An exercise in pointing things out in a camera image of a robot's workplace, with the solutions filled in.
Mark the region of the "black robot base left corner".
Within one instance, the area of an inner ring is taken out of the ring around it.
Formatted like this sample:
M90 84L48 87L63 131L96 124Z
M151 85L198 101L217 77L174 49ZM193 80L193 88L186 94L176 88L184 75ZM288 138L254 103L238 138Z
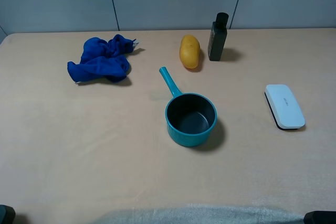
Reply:
M15 210L6 205L0 205L0 224L12 224L16 216Z

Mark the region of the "black robot base right corner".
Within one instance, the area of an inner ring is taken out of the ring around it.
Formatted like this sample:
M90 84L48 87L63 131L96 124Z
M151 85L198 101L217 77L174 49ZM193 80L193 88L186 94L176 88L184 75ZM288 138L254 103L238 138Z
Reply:
M304 224L336 224L336 211L312 211L305 214Z

